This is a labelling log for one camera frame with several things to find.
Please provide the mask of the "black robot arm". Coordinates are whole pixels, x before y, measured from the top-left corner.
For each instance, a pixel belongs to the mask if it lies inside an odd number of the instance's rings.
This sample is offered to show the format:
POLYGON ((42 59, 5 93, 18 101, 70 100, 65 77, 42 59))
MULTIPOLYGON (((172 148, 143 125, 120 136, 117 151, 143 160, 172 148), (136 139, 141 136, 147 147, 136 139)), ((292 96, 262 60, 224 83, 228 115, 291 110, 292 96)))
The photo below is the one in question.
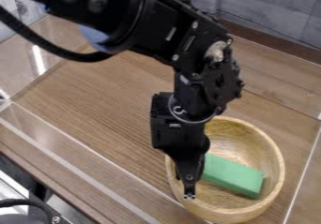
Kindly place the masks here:
POLYGON ((173 71, 173 88, 151 98, 151 145, 172 160, 183 196, 195 197, 209 139, 204 125, 244 83, 231 56, 232 38, 191 0, 33 0, 48 14, 80 25, 94 49, 77 53, 37 35, 0 7, 0 22, 52 54, 77 62, 98 62, 123 51, 137 52, 173 71))

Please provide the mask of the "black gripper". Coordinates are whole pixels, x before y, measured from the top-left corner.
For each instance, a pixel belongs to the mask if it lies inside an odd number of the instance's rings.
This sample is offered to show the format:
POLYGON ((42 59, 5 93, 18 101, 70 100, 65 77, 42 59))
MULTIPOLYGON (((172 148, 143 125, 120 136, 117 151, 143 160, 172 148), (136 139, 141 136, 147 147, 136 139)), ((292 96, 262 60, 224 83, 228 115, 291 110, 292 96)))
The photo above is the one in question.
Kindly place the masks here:
POLYGON ((151 146, 172 160, 176 180, 183 184, 183 199, 195 199, 195 186, 201 179, 205 153, 211 141, 204 134, 203 124, 187 124, 169 111, 171 93, 160 92, 151 98, 149 137, 151 146))

